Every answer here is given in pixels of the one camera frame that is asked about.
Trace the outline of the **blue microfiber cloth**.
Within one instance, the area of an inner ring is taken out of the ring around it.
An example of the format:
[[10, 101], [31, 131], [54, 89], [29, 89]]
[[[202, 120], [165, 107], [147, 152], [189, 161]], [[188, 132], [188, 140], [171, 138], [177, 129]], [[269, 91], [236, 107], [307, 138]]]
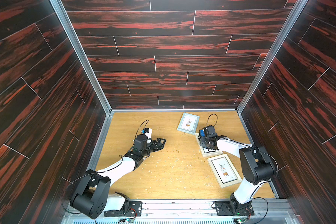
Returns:
[[204, 130], [203, 129], [199, 130], [199, 138], [204, 138], [204, 137], [205, 137]]

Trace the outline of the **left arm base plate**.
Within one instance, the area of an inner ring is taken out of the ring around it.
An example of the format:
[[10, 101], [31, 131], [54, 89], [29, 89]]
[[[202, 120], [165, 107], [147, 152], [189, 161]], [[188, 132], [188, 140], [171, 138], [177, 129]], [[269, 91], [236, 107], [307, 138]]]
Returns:
[[142, 201], [129, 201], [121, 210], [105, 211], [105, 217], [140, 217], [142, 213]]

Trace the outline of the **light green picture frame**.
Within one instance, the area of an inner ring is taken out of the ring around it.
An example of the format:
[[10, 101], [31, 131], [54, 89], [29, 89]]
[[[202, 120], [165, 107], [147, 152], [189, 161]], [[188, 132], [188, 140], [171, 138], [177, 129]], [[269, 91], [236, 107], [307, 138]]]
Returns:
[[183, 113], [177, 130], [195, 135], [200, 117], [197, 115]]

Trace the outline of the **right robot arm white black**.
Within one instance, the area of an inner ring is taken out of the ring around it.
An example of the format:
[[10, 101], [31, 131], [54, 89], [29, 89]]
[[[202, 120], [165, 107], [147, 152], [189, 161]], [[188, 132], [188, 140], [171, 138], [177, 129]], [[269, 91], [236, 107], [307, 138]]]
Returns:
[[278, 174], [277, 162], [254, 144], [244, 144], [226, 136], [215, 134], [198, 135], [199, 144], [209, 151], [218, 149], [237, 156], [240, 159], [244, 178], [238, 189], [229, 199], [229, 209], [238, 214], [251, 208], [251, 201], [258, 189], [265, 183], [272, 181]]

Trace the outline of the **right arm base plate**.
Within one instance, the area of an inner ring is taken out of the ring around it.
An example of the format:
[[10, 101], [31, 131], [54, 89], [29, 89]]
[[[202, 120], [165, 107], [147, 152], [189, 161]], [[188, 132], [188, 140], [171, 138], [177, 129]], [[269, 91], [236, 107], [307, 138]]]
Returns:
[[252, 203], [239, 204], [233, 201], [215, 201], [213, 208], [218, 216], [251, 216], [254, 215]]

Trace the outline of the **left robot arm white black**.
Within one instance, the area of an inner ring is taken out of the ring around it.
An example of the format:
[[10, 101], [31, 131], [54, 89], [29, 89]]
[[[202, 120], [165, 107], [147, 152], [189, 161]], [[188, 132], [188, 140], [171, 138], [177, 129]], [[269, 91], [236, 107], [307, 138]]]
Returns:
[[75, 190], [70, 199], [70, 206], [96, 219], [103, 212], [126, 216], [132, 210], [129, 197], [124, 194], [109, 194], [110, 187], [124, 175], [136, 170], [151, 153], [164, 149], [166, 139], [157, 138], [148, 143], [146, 136], [134, 141], [130, 149], [120, 161], [112, 166], [99, 170], [88, 170], [76, 181]]

